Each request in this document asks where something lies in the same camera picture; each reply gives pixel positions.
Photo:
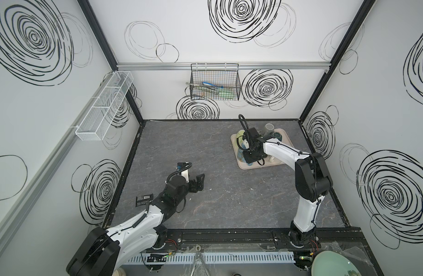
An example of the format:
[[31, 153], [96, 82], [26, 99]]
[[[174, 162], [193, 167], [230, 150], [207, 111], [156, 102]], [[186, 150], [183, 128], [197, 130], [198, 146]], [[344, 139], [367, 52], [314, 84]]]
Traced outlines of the blue butterfly mug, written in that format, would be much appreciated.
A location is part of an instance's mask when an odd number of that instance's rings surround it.
[[245, 149], [246, 149], [246, 146], [244, 146], [244, 145], [241, 145], [241, 148], [239, 146], [237, 146], [237, 160], [242, 162], [242, 163], [246, 162], [244, 155], [243, 155]]

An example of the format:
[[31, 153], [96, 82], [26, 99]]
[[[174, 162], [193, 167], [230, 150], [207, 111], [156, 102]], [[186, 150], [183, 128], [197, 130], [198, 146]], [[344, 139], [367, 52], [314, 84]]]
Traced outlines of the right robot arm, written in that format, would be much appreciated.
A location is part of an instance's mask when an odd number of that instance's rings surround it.
[[299, 203], [288, 235], [294, 247], [304, 247], [315, 233], [319, 208], [333, 186], [324, 157], [317, 152], [311, 154], [288, 146], [271, 134], [262, 136], [255, 128], [245, 130], [242, 137], [248, 143], [248, 148], [243, 149], [247, 162], [272, 156], [294, 170]]

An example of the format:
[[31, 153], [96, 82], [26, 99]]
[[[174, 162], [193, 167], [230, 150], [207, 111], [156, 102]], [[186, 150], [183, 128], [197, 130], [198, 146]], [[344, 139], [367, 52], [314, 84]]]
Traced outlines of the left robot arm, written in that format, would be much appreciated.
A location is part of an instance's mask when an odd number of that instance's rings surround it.
[[115, 227], [94, 228], [66, 267], [70, 276], [112, 276], [129, 259], [148, 248], [162, 248], [167, 239], [163, 223], [176, 213], [189, 193], [204, 188], [205, 175], [189, 180], [185, 170], [172, 173], [164, 190], [145, 210]]

